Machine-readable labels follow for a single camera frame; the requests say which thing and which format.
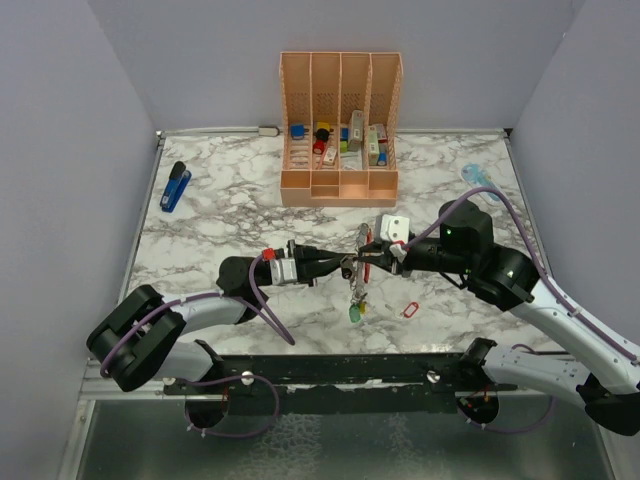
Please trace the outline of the metal key organizer red handle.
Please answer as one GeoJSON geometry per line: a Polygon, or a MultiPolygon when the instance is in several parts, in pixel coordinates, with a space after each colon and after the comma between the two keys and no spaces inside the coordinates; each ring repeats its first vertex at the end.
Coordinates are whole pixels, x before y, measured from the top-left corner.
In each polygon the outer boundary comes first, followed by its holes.
{"type": "Polygon", "coordinates": [[[367,297],[366,287],[369,279],[369,267],[370,265],[360,263],[357,260],[359,255],[359,249],[364,245],[368,244],[371,240],[371,229],[368,224],[362,223],[357,230],[356,238],[355,238],[355,259],[354,263],[356,265],[356,273],[354,274],[351,280],[347,280],[349,282],[349,288],[351,291],[351,300],[350,305],[352,303],[365,302],[367,297]]]}

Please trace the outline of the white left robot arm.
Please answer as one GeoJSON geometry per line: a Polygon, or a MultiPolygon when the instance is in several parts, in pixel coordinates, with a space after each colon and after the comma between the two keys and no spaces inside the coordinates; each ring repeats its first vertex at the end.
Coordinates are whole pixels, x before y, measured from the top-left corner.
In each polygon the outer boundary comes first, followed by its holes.
{"type": "Polygon", "coordinates": [[[100,374],[124,392],[156,378],[184,379],[206,395],[220,385],[213,350],[185,334],[262,319],[287,344],[294,337],[268,305],[266,286],[309,285],[343,268],[351,255],[289,242],[256,257],[231,256],[220,265],[213,290],[163,295],[150,284],[134,289],[89,334],[86,347],[100,374]]]}

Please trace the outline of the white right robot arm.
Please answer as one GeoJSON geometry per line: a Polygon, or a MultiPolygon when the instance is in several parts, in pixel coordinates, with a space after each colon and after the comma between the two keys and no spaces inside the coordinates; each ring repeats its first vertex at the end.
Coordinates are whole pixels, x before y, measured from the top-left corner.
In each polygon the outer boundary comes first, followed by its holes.
{"type": "Polygon", "coordinates": [[[526,321],[569,354],[563,360],[519,353],[477,338],[460,360],[469,390],[517,385],[581,407],[601,427],[624,436],[639,432],[639,347],[581,307],[544,270],[533,250],[494,241],[493,222],[473,202],[445,203],[436,238],[410,229],[406,217],[383,214],[360,260],[393,275],[435,272],[502,312],[526,321]]]}

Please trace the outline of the silver key with green tag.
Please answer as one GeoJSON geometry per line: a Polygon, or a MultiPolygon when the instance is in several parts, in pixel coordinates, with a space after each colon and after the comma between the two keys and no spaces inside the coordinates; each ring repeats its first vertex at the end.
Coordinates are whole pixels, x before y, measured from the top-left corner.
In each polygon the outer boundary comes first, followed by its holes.
{"type": "Polygon", "coordinates": [[[348,314],[351,323],[359,323],[366,314],[367,305],[365,302],[352,303],[349,307],[348,314]]]}

